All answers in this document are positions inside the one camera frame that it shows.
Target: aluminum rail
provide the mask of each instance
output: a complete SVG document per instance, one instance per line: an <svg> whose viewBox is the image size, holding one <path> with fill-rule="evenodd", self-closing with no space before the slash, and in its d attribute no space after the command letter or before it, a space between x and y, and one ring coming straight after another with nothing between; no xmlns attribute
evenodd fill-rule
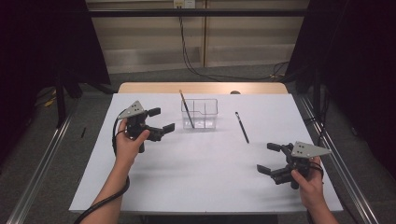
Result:
<svg viewBox="0 0 396 224"><path fill-rule="evenodd" d="M301 101L308 115L311 118L313 118L315 114L313 112L313 106L309 101L308 97L303 96L301 98ZM315 121L314 127L318 135L320 135L320 130L323 127L322 123ZM359 188L355 179L352 177L352 174L347 169L346 164L341 158L341 155L339 154L337 148L335 147L335 144L333 143L332 139L330 138L326 130L324 130L321 140L326 148L332 150L332 154L330 155L330 158L332 159L332 163L334 164L335 169L340 175L346 187L346 190L349 193L349 196L351 197L353 203L355 204L356 208L361 214L361 218L364 221L364 223L367 224L378 223L378 220L376 219L375 214L372 208L370 207L370 204L368 203L366 197L361 192L361 189Z"/></svg>
<svg viewBox="0 0 396 224"><path fill-rule="evenodd" d="M46 173L50 168L50 164L53 158L55 157L56 151L64 138L64 134L67 131L71 118L76 112L78 102L79 100L76 100L71 105L70 113L67 116L66 120L64 121L63 125L55 130L55 133L52 136L49 146L47 147L40 163L35 169L35 173L30 179L29 184L27 185L25 191L23 192L22 196L15 205L7 221L7 224L22 224L23 221L26 219L30 207L32 206L33 201L35 200L35 196L40 190L44 177L46 176Z"/></svg>

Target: finger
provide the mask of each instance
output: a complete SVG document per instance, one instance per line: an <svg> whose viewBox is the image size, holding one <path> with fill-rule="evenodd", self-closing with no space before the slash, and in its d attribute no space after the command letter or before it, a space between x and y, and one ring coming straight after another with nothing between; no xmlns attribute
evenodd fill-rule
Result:
<svg viewBox="0 0 396 224"><path fill-rule="evenodd" d="M134 141L140 146L146 139L148 139L148 137L149 130L145 130Z"/></svg>
<svg viewBox="0 0 396 224"><path fill-rule="evenodd" d="M311 161L320 165L320 157L311 158Z"/></svg>
<svg viewBox="0 0 396 224"><path fill-rule="evenodd" d="M306 189L309 186L309 183L297 170L292 170L291 176L293 176L294 180L301 186L301 188Z"/></svg>
<svg viewBox="0 0 396 224"><path fill-rule="evenodd" d="M126 129L126 119L122 119L119 126L119 132Z"/></svg>

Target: wall outlet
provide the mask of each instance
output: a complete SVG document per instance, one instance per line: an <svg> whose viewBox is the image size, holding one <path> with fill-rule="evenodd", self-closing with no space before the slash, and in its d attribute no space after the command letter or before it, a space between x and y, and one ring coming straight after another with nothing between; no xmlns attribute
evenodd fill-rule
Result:
<svg viewBox="0 0 396 224"><path fill-rule="evenodd" d="M174 0L174 8L184 8L184 0Z"/></svg>
<svg viewBox="0 0 396 224"><path fill-rule="evenodd" d="M185 0L184 8L195 8L195 0Z"/></svg>

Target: electrical cable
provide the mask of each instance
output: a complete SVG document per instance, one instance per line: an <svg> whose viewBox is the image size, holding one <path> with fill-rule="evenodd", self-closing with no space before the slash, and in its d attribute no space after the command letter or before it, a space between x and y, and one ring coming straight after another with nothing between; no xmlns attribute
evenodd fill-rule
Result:
<svg viewBox="0 0 396 224"><path fill-rule="evenodd" d="M38 96L36 97L36 99L38 100L38 99L40 99L41 97L47 95L48 93L50 93L50 92L52 92L52 91L55 91L55 88L54 88L54 87L53 87L53 88L50 88L48 91L45 91L45 92L41 93L40 95L38 95Z"/></svg>
<svg viewBox="0 0 396 224"><path fill-rule="evenodd" d="M139 216L140 223L148 224L148 219L145 216Z"/></svg>
<svg viewBox="0 0 396 224"><path fill-rule="evenodd" d="M116 121L114 122L114 126L113 126L113 136L112 136L112 144L113 144L113 149L114 149L114 154L117 155L117 142L116 142L116 136L119 133L123 133L125 132L125 130L121 130L119 132L116 133L116 127L118 124L118 119L116 119ZM111 201L119 198L120 196L122 196L122 194L124 194L128 188L130 186L130 180L129 180L129 176L126 177L126 181L125 181L125 185L124 187L118 191L117 193L103 199L102 201L100 201L99 203L96 203L94 205L92 205L90 208L88 208L87 210L85 210L74 222L75 224L80 223L85 217L87 217L89 214L91 214L92 212L94 212L95 210L97 210L98 208L102 207L103 205L110 203Z"/></svg>
<svg viewBox="0 0 396 224"><path fill-rule="evenodd" d="M303 119L305 126L315 121L316 118Z"/></svg>
<svg viewBox="0 0 396 224"><path fill-rule="evenodd" d="M288 64L289 62L283 62L283 63L277 63L277 64L275 64L274 65L274 68L273 68L273 74L272 74L272 76L273 76L273 82L275 82L275 80L276 80L276 74L279 72L279 70L285 65L285 64Z"/></svg>
<svg viewBox="0 0 396 224"><path fill-rule="evenodd" d="M325 91L324 94L324 100L323 100L323 107L320 111L320 116L321 116L321 127L320 127L320 133L317 141L317 146L319 147L321 139L323 137L323 134L325 132L325 126L326 126L326 115L327 111L329 110L329 104L330 104L330 94L328 91Z"/></svg>
<svg viewBox="0 0 396 224"><path fill-rule="evenodd" d="M45 102L41 102L41 103L35 104L35 106L44 105L44 104L46 104L46 103L48 103L50 101L55 101L55 100L56 100L56 96L53 96L53 97L49 98L47 101L45 101Z"/></svg>
<svg viewBox="0 0 396 224"><path fill-rule="evenodd" d="M321 173L321 175L322 175L322 179L323 179L324 173L323 173L323 168L320 166L320 164L315 163L315 162L313 162L313 161L311 161L311 162L309 162L309 163L315 164L316 166L318 166L318 167L310 166L310 168L311 168L311 169L314 169L314 170L320 171L320 173ZM349 213L349 215L352 217L352 219L354 220L354 222L355 222L356 224L358 224L358 223L359 223L358 220L352 215L351 211L349 210L349 208L347 207L347 205L345 204L345 202L343 201L343 199L340 197L340 195L337 193L337 191L336 191L335 189L334 189L334 191L335 191L335 193L337 194L337 197L338 197L338 199L340 200L341 205L343 205L343 207L345 207L346 211L347 211L347 212ZM311 218L311 221L312 221L312 217L310 217L309 212L308 212L308 214L307 214L307 218L308 218L308 222L309 222L309 223L314 224L314 222L310 222L310 220L309 220L309 218Z"/></svg>
<svg viewBox="0 0 396 224"><path fill-rule="evenodd" d="M288 83L294 81L297 76L308 70L311 66L313 66L315 62L312 62L311 64L308 65L303 65L298 69L295 69L292 73L287 74L286 76L282 77L278 82L281 83Z"/></svg>
<svg viewBox="0 0 396 224"><path fill-rule="evenodd" d="M317 171L320 171L321 174L321 178L323 179L324 173L323 173L323 168L321 167L320 164L314 162L314 161L310 161L309 164L314 164L316 166L309 166L310 169L314 169ZM306 210L306 220L308 221L309 224L315 224L314 220L312 219L311 214L309 213L308 210Z"/></svg>
<svg viewBox="0 0 396 224"><path fill-rule="evenodd" d="M187 53L187 49L186 49L186 41L184 38L184 26L183 26L183 19L182 17L178 18L179 23L180 23L180 32L181 32L181 42L182 42L182 48L183 48L183 60L184 60L184 64L186 64L187 69L192 72L193 74L199 76L199 77L206 77L209 79L212 79L214 81L217 82L221 82L220 80L216 79L215 77L227 77L227 78L237 78L237 79L243 79L243 80L251 80L251 81L260 81L260 80L265 80L268 78L271 78L273 76L268 76L268 77L257 77L257 78L251 78L251 77L231 77L231 76L222 76L222 75L204 75L201 74L199 72L197 72L193 66L191 65L190 59L189 59L189 55Z"/></svg>

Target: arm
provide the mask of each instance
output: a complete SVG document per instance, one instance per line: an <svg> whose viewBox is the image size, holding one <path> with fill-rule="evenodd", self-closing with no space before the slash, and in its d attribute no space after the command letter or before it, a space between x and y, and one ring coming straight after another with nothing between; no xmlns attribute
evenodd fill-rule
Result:
<svg viewBox="0 0 396 224"><path fill-rule="evenodd" d="M320 158L315 157L313 162L320 164ZM311 169L307 179L298 171L291 171L291 175L300 185L300 196L303 206L308 209L316 224L338 224L332 215L323 196L323 183L320 171Z"/></svg>
<svg viewBox="0 0 396 224"><path fill-rule="evenodd" d="M125 130L126 119L119 126L119 132ZM125 185L134 158L139 152L139 147L149 137L149 131L143 131L135 140L130 139L126 133L120 133L117 138L117 157L108 178L92 204L113 195ZM89 214L81 223L117 223L120 215L122 197L106 203L93 213Z"/></svg>

